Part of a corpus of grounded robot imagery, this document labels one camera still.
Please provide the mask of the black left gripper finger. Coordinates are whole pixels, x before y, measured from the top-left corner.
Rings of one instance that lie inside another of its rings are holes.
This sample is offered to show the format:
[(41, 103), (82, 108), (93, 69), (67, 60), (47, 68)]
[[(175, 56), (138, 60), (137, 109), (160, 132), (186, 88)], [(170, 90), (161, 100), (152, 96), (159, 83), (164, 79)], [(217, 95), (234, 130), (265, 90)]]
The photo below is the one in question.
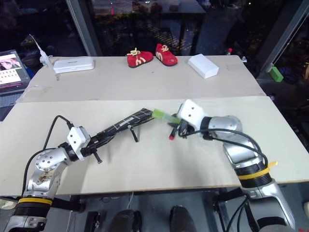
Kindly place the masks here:
[(115, 137), (115, 134), (104, 135), (104, 136), (96, 135), (96, 136), (91, 138), (91, 145), (93, 145), (93, 146), (103, 146), (103, 145), (109, 143), (114, 137)]
[(94, 140), (94, 149), (97, 150), (98, 148), (108, 144), (112, 139), (113, 137), (105, 137), (103, 139), (96, 138)]

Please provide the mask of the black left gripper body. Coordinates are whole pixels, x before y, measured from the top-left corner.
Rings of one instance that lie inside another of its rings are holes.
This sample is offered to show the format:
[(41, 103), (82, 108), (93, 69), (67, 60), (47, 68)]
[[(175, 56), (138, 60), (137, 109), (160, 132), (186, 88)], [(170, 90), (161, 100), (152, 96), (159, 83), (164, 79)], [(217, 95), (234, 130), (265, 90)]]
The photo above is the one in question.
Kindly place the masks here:
[(89, 141), (86, 147), (81, 149), (81, 154), (83, 157), (88, 157), (93, 154), (93, 152), (96, 152), (96, 145), (98, 141)]

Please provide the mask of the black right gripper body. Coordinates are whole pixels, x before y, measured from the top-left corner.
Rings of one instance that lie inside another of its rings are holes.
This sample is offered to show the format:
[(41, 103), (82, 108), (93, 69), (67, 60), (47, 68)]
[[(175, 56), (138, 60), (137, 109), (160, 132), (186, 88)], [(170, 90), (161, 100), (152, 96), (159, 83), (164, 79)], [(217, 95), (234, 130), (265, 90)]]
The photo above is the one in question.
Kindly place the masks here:
[(181, 138), (187, 138), (191, 133), (195, 131), (187, 121), (181, 119), (178, 125), (178, 136)]

